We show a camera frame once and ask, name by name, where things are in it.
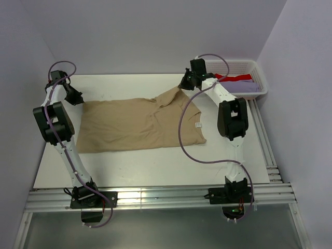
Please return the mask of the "beige t shirt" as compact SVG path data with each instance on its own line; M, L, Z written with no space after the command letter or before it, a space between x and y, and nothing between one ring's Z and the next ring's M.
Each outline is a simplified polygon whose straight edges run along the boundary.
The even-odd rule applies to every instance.
M174 87L153 99L89 101L82 106L81 154L204 144L201 111Z

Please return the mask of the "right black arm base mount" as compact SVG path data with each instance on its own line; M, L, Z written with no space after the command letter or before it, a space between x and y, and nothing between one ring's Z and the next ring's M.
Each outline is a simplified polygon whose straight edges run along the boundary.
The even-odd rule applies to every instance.
M250 207L254 204L253 188L248 184L246 177L239 182L231 182L225 177L225 185L223 187L209 188L204 198L211 205L231 204L231 206L222 207L222 212L227 219L233 221L244 217L244 205L246 203Z

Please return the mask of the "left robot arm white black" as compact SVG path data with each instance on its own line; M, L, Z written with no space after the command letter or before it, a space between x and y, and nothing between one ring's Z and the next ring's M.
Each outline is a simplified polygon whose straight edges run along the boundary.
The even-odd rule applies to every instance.
M73 190L64 188L79 208L95 208L102 203L101 194L91 175L85 169L74 141L75 129L63 101L76 106L84 103L82 93L71 86L64 71L52 71L46 85L46 98L33 115L43 139L60 154L70 175Z

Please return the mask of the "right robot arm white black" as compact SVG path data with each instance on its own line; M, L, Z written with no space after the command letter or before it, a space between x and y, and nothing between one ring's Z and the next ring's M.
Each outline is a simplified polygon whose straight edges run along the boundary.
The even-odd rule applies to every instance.
M248 130L246 100L232 95L221 84L221 80L209 73L202 56L190 61L190 68L186 69L179 88L198 88L200 93L205 93L216 104L218 132L231 146L230 158L221 160L227 164L225 184L222 187L210 188L205 198L210 204L252 202L252 180L243 165L243 142Z

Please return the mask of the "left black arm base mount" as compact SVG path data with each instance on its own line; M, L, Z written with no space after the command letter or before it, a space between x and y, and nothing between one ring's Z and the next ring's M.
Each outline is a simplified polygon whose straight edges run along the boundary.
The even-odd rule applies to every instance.
M105 210L110 209L110 217L113 215L113 208L117 206L118 192L102 191L108 200L99 195L90 196L86 199L72 199L70 203L71 210L81 210L81 221L85 225L97 226L102 221Z

